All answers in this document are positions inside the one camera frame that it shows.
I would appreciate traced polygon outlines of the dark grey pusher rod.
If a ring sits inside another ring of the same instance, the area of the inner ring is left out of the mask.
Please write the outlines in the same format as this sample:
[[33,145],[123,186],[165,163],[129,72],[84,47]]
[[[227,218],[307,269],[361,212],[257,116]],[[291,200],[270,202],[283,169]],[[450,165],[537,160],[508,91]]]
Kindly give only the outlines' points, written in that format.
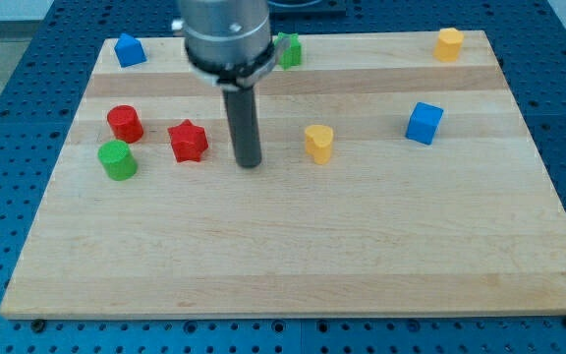
[[259,166],[262,155],[254,89],[224,90],[223,98],[237,164],[243,168]]

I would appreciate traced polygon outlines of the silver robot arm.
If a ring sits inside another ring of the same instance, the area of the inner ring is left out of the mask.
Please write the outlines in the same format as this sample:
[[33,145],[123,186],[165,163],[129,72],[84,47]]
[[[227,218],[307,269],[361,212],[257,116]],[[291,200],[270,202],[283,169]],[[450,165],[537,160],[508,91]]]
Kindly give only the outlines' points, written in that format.
[[222,91],[236,163],[262,161],[255,85],[278,64],[291,39],[272,39],[265,0],[178,0],[172,30],[184,37],[201,80]]

